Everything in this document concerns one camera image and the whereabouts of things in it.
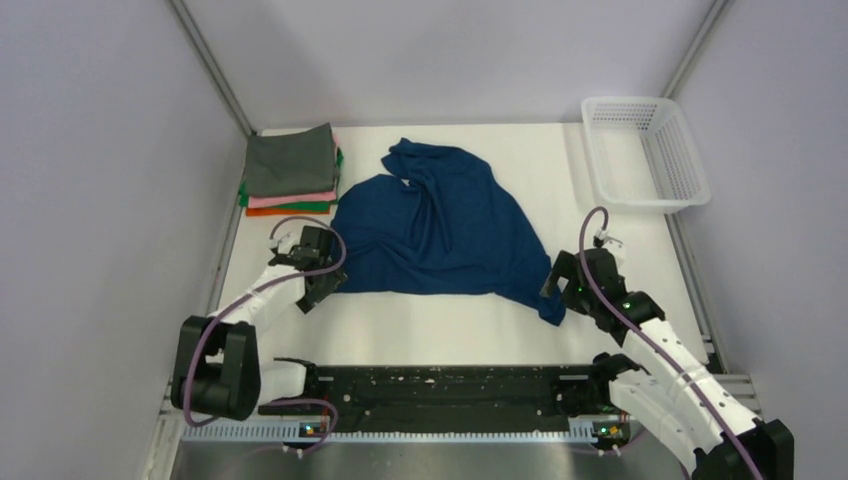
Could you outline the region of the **dark blue t shirt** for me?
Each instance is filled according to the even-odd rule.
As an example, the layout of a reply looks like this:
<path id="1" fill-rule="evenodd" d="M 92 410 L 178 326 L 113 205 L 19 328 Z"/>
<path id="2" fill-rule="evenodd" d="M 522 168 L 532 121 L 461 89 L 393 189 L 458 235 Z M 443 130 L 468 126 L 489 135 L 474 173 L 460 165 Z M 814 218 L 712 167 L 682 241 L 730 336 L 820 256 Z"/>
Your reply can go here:
<path id="1" fill-rule="evenodd" d="M 564 305 L 541 294 L 550 256 L 486 161 L 402 138 L 382 164 L 385 173 L 341 197 L 331 221 L 347 248 L 339 292 L 496 294 L 562 323 Z"/>

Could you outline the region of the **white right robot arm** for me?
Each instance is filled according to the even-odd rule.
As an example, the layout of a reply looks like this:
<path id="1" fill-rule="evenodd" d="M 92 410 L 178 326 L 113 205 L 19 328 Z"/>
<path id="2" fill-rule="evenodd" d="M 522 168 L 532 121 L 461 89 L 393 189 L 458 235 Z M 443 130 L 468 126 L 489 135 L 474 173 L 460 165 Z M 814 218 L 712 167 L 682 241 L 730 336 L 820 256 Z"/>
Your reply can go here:
<path id="1" fill-rule="evenodd" d="M 791 479 L 795 441 L 779 420 L 745 406 L 683 345 L 663 309 L 643 291 L 627 289 L 612 253 L 562 251 L 542 289 L 592 318 L 620 347 L 589 367 L 575 406 L 616 408 L 635 417 L 692 479 Z"/>

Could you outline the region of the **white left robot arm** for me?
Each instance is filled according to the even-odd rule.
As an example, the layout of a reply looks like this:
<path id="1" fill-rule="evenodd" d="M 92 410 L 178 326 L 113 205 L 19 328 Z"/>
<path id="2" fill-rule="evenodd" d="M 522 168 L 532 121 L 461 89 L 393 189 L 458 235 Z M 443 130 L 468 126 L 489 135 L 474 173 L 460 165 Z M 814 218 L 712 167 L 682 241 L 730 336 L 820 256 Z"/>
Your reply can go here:
<path id="1" fill-rule="evenodd" d="M 346 282 L 346 246 L 329 225 L 308 219 L 298 239 L 272 233 L 272 257 L 243 293 L 206 316 L 187 318 L 179 332 L 170 399 L 192 427 L 218 418 L 245 420 L 283 400 L 297 413 L 319 404 L 314 365 L 260 359 L 261 337 L 291 308 L 311 312 Z"/>

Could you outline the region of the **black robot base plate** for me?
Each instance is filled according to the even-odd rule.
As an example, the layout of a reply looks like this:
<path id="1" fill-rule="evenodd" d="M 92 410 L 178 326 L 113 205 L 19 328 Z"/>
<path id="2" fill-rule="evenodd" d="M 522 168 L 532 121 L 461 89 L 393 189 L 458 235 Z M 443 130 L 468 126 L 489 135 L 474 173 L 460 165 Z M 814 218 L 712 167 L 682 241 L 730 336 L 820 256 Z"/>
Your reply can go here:
<path id="1" fill-rule="evenodd" d="M 581 415 L 619 415 L 611 381 L 639 366 L 602 353 L 591 365 L 311 366 L 304 395 L 325 406 L 261 406 L 259 414 L 327 414 L 338 433 L 561 432 Z"/>

